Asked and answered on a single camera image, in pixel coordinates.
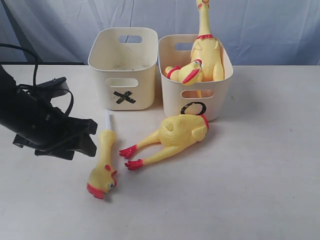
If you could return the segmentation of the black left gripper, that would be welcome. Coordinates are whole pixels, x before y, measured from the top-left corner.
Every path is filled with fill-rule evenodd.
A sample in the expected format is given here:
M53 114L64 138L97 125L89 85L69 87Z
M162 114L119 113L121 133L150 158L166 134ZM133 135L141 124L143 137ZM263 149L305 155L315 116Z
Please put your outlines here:
M28 107L17 111L13 126L12 143L33 149L36 156L64 160L72 160L75 152L96 156L97 146L90 135L96 134L98 124L91 118L65 116L56 107Z

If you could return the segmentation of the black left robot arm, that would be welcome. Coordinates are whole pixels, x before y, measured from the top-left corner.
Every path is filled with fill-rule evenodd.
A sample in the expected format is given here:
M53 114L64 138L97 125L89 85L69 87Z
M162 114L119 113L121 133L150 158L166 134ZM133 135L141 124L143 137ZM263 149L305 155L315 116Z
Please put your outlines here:
M74 97L66 111L51 100L70 92L66 77L41 84L17 84L0 69L0 124L14 132L13 144L34 149L36 156L72 160L75 152L94 157L97 146L91 139L98 124L93 119L71 117Z

